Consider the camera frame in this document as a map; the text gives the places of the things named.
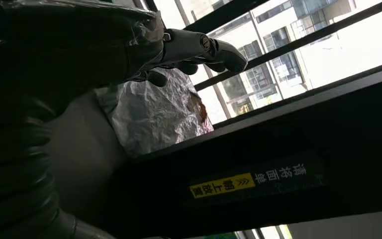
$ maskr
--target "black panel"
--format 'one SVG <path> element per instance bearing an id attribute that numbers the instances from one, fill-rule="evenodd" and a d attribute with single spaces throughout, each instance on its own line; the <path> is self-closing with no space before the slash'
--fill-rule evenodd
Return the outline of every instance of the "black panel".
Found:
<path id="1" fill-rule="evenodd" d="M 325 185 L 210 207 L 187 203 L 196 181 L 306 152 L 324 165 Z M 104 227 L 120 238 L 188 238 L 382 211 L 382 82 L 123 167 L 112 192 Z"/>

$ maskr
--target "window bar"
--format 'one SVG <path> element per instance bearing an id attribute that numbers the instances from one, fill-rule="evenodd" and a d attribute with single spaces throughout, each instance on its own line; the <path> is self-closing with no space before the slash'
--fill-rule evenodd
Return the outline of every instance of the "window bar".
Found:
<path id="1" fill-rule="evenodd" d="M 184 30 L 207 34 L 268 1 L 269 0 L 230 1 L 227 4 L 221 6 L 219 9 L 200 18 L 193 24 L 186 26 Z"/>
<path id="2" fill-rule="evenodd" d="M 158 11 L 156 4 L 154 3 L 154 0 L 144 0 L 144 2 L 147 4 L 147 7 L 151 11 Z"/>
<path id="3" fill-rule="evenodd" d="M 380 12 L 382 12 L 382 2 L 372 6 L 370 8 L 368 8 L 366 10 L 363 10 L 363 11 L 361 11 L 361 12 L 355 14 L 355 15 L 352 15 L 352 16 L 346 18 L 346 19 L 343 19 L 343 20 L 341 20 L 341 21 L 339 21 L 337 23 L 334 23 L 334 24 L 329 25 L 329 26 L 327 26 L 327 27 L 325 27 L 323 29 L 320 29 L 320 30 L 318 30 L 318 31 L 316 31 L 314 33 L 311 33 L 311 34 L 309 34 L 309 35 L 307 35 L 307 36 L 305 36 L 305 37 L 303 37 L 301 39 L 295 40 L 295 41 L 293 41 L 293 42 L 291 42 L 291 43 L 289 43 L 289 44 L 287 44 L 287 45 L 285 45 L 283 47 L 280 47 L 280 48 L 278 48 L 276 50 L 268 52 L 268 53 L 266 53 L 266 54 L 264 54 L 264 55 L 262 55 L 260 57 L 257 57 L 256 59 L 253 59 L 253 60 L 249 61 L 247 68 L 245 68 L 245 71 L 247 71 L 249 69 L 252 69 L 252 68 L 254 68 L 254 67 L 258 66 L 258 65 L 261 65 L 261 64 L 263 64 L 265 62 L 268 62 L 270 60 L 273 60 L 273 59 L 275 59 L 277 57 L 280 57 L 280 56 L 282 56 L 282 55 L 284 55 L 286 53 L 289 53 L 289 52 L 291 52 L 293 50 L 296 50 L 296 49 L 298 49 L 300 47 L 308 45 L 308 44 L 310 44 L 312 42 L 315 42 L 315 41 L 317 41 L 317 40 L 319 40 L 319 39 L 321 39 L 323 37 L 326 37 L 326 36 L 328 36 L 328 35 L 330 35 L 332 33 L 337 32 L 340 29 L 348 27 L 348 26 L 350 26 L 350 25 L 352 25 L 354 23 L 362 21 L 362 20 L 364 20 L 364 19 L 366 19 L 366 18 L 368 18 L 370 16 L 373 16 L 373 15 L 375 15 L 377 13 L 380 13 Z M 222 74 L 219 74 L 219 75 L 217 75 L 215 77 L 212 77 L 212 78 L 210 78 L 210 79 L 208 79 L 206 81 L 203 81 L 203 82 L 195 85 L 195 89 L 197 91 L 201 91 L 201 90 L 203 90 L 203 89 L 205 89 L 207 87 L 215 85 L 215 84 L 217 84 L 219 82 L 222 82 L 222 81 L 224 81 L 224 80 L 226 80 L 226 79 L 228 79 L 230 77 L 233 77 L 235 75 L 238 75 L 238 74 L 230 72 L 230 71 L 226 71 L 226 72 L 224 72 Z"/>
<path id="4" fill-rule="evenodd" d="M 213 125 L 213 128 L 214 129 L 218 129 L 218 128 L 222 128 L 222 127 L 228 126 L 230 124 L 239 122 L 241 120 L 245 120 L 247 118 L 250 118 L 250 117 L 262 114 L 264 112 L 271 111 L 271 110 L 273 110 L 275 108 L 287 105 L 287 104 L 289 104 L 291 102 L 299 101 L 299 100 L 304 99 L 306 97 L 313 96 L 315 94 L 318 94 L 320 92 L 326 91 L 328 89 L 332 89 L 334 87 L 337 87 L 337 86 L 340 86 L 340 85 L 343 85 L 343 84 L 347 84 L 347 83 L 349 83 L 351 81 L 355 81 L 357 79 L 360 79 L 360 78 L 363 78 L 363 77 L 367 77 L 369 75 L 372 75 L 374 73 L 378 73 L 378 72 L 381 72 L 381 71 L 382 71 L 382 65 L 374 67 L 374 68 L 366 70 L 366 71 L 363 71 L 361 73 L 355 74 L 353 76 L 349 76 L 347 78 L 335 81 L 335 82 L 330 83 L 328 85 L 325 85 L 325 86 L 322 86 L 322 87 L 319 87 L 319 88 L 315 88 L 315 89 L 309 90 L 309 91 L 307 91 L 307 92 L 305 92 L 303 94 L 300 94 L 300 95 L 297 95 L 297 96 L 294 96 L 294 97 L 291 97 L 291 98 L 287 98 L 287 99 L 281 100 L 279 102 L 276 102 L 276 103 L 268 105 L 268 106 L 264 106 L 264 107 L 255 109 L 255 110 L 250 111 L 248 113 L 245 113 L 243 115 L 239 115 L 239 116 L 236 116 L 234 118 L 227 119 L 225 121 L 216 123 L 216 124 Z"/>

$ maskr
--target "flexible hose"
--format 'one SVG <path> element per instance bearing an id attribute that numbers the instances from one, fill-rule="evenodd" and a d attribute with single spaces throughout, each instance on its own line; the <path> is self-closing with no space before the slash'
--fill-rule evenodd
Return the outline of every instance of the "flexible hose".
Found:
<path id="1" fill-rule="evenodd" d="M 0 239 L 112 238 L 59 209 L 44 122 L 55 112 L 36 99 L 0 100 Z"/>

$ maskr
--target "black metal bar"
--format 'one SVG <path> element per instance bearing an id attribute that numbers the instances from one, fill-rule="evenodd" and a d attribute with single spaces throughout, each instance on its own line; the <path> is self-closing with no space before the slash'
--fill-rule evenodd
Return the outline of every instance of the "black metal bar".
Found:
<path id="1" fill-rule="evenodd" d="M 144 2 L 147 4 L 147 7 L 151 11 L 158 11 L 156 4 L 154 3 L 154 0 L 144 0 Z"/>
<path id="2" fill-rule="evenodd" d="M 103 228 L 119 238 L 192 238 L 382 211 L 382 72 L 275 115 L 215 130 L 121 167 L 108 190 Z M 315 188 L 295 177 L 268 185 L 255 180 L 252 189 L 198 199 L 189 188 L 243 172 L 256 179 L 281 165 L 304 163 L 307 156 L 323 168 L 319 175 L 305 165 L 319 179 Z M 376 162 L 366 163 L 368 158 Z M 119 215 L 127 218 L 122 227 Z"/>
<path id="3" fill-rule="evenodd" d="M 274 50 L 274 51 L 268 52 L 268 53 L 266 53 L 266 54 L 264 54 L 264 55 L 262 55 L 262 56 L 260 56 L 260 57 L 258 57 L 256 59 L 253 59 L 253 60 L 249 61 L 247 68 L 245 68 L 245 71 L 247 71 L 247 70 L 249 70 L 251 68 L 254 68 L 256 66 L 259 66 L 259 65 L 261 65 L 261 64 L 263 64 L 265 62 L 268 62 L 270 60 L 273 60 L 273 59 L 275 59 L 277 57 L 280 57 L 280 56 L 282 56 L 282 55 L 284 55 L 284 54 L 286 54 L 288 52 L 291 52 L 293 50 L 296 50 L 296 49 L 298 49 L 300 47 L 303 47 L 303 46 L 305 46 L 307 44 L 315 42 L 315 41 L 317 41 L 317 40 L 319 40 L 319 39 L 321 39 L 323 37 L 326 37 L 326 36 L 328 36 L 328 35 L 330 35 L 332 33 L 337 32 L 338 30 L 341 30 L 341 29 L 343 29 L 345 27 L 348 27 L 348 26 L 350 26 L 350 25 L 352 25 L 354 23 L 362 21 L 362 20 L 364 20 L 364 19 L 366 19 L 366 18 L 368 18 L 370 16 L 373 16 L 373 15 L 375 15 L 377 13 L 380 13 L 380 12 L 382 12 L 382 2 L 379 3 L 379 4 L 376 4 L 376 5 L 372 6 L 372 7 L 370 7 L 368 9 L 364 10 L 364 11 L 361 11 L 361 12 L 355 14 L 355 15 L 352 15 L 352 16 L 346 18 L 346 19 L 343 19 L 343 20 L 341 20 L 341 21 L 339 21 L 337 23 L 334 23 L 334 24 L 329 25 L 329 26 L 327 26 L 327 27 L 325 27 L 323 29 L 320 29 L 320 30 L 318 30 L 318 31 L 316 31 L 314 33 L 311 33 L 310 35 L 307 35 L 307 36 L 305 36 L 305 37 L 303 37 L 301 39 L 293 41 L 293 42 L 291 42 L 291 43 L 289 43 L 289 44 L 287 44 L 287 45 L 285 45 L 283 47 L 280 47 L 280 48 Z M 228 78 L 230 78 L 232 76 L 235 76 L 235 75 L 238 75 L 238 74 L 230 72 L 230 71 L 227 71 L 225 73 L 222 73 L 220 75 L 217 75 L 217 76 L 215 76 L 213 78 L 210 78 L 210 79 L 208 79 L 206 81 L 203 81 L 203 82 L 195 85 L 195 89 L 197 91 L 201 91 L 201 90 L 203 90 L 203 89 L 205 89 L 207 87 L 210 87 L 210 86 L 212 86 L 214 84 L 222 82 L 222 81 L 224 81 L 224 80 L 226 80 L 226 79 L 228 79 Z"/>
<path id="4" fill-rule="evenodd" d="M 273 103 L 271 105 L 268 105 L 268 106 L 265 106 L 265 107 L 253 110 L 251 112 L 245 113 L 245 114 L 237 116 L 235 118 L 227 119 L 227 120 L 222 121 L 220 123 L 214 124 L 213 127 L 214 127 L 214 129 L 218 129 L 218 128 L 222 128 L 222 127 L 228 126 L 230 124 L 239 122 L 241 120 L 245 120 L 245 119 L 251 118 L 253 116 L 265 113 L 267 111 L 271 111 L 271 110 L 276 109 L 278 107 L 282 107 L 284 105 L 287 105 L 287 104 L 289 104 L 291 102 L 299 101 L 299 100 L 301 100 L 303 98 L 307 98 L 307 97 L 316 95 L 316 94 L 318 94 L 320 92 L 327 91 L 327 90 L 332 89 L 334 87 L 347 84 L 347 83 L 349 83 L 351 81 L 354 81 L 354 80 L 357 80 L 357 79 L 360 79 L 360 78 L 372 75 L 372 74 L 380 72 L 380 71 L 382 71 L 382 65 L 374 67 L 374 68 L 371 68 L 371 69 L 366 70 L 366 71 L 363 71 L 361 73 L 349 76 L 349 77 L 344 78 L 342 80 L 335 81 L 335 82 L 330 83 L 328 85 L 325 85 L 325 86 L 322 86 L 322 87 L 319 87 L 319 88 L 316 88 L 316 89 L 312 89 L 312 90 L 307 91 L 307 92 L 305 92 L 303 94 L 300 94 L 300 95 L 297 95 L 297 96 L 294 96 L 294 97 L 291 97 L 291 98 L 287 98 L 287 99 L 284 99 L 282 101 Z"/>
<path id="5" fill-rule="evenodd" d="M 231 1 L 193 24 L 186 26 L 184 30 L 209 33 L 267 1 L 268 0 Z"/>

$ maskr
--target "black metal frame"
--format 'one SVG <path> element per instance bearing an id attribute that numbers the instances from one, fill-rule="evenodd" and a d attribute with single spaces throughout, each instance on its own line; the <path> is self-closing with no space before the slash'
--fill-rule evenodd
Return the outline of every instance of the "black metal frame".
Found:
<path id="1" fill-rule="evenodd" d="M 382 72 L 274 111 L 279 116 L 257 115 L 122 167 L 105 229 L 119 237 L 190 238 L 382 211 Z M 284 148 L 284 142 L 292 143 Z M 305 152 L 324 165 L 322 186 L 265 195 L 236 191 L 211 201 L 190 192 L 190 185 L 242 168 L 304 160 Z"/>

